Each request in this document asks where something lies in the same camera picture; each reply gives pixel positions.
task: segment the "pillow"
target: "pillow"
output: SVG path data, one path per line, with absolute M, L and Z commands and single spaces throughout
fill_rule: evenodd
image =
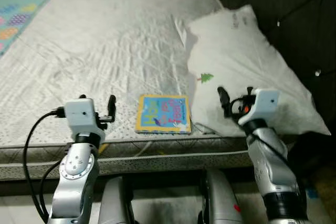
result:
M 194 77 L 190 82 L 194 124 L 222 136 L 244 136 L 231 119 L 223 117 L 217 87 L 223 86 L 232 100 L 252 86 L 281 91 L 275 116 L 268 122 L 279 134 L 330 135 L 311 93 L 258 29 L 250 6 L 202 17 L 190 23 L 186 33 L 185 44 L 194 41 L 186 46 L 190 77 Z

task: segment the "book cover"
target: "book cover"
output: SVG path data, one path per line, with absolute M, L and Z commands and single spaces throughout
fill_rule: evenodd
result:
M 142 95 L 136 120 L 137 133 L 190 133 L 188 97 L 186 95 Z

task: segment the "black headboard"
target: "black headboard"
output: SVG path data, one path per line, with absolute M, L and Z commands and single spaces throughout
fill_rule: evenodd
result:
M 251 4 L 259 28 L 312 92 L 332 126 L 336 115 L 336 0 L 220 0 L 224 7 Z

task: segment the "tufted button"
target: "tufted button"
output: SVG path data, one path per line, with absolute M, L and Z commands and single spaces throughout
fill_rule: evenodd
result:
M 315 76 L 316 76 L 316 77 L 320 76 L 321 72 L 322 72 L 321 69 L 317 69 L 317 70 L 315 71 Z

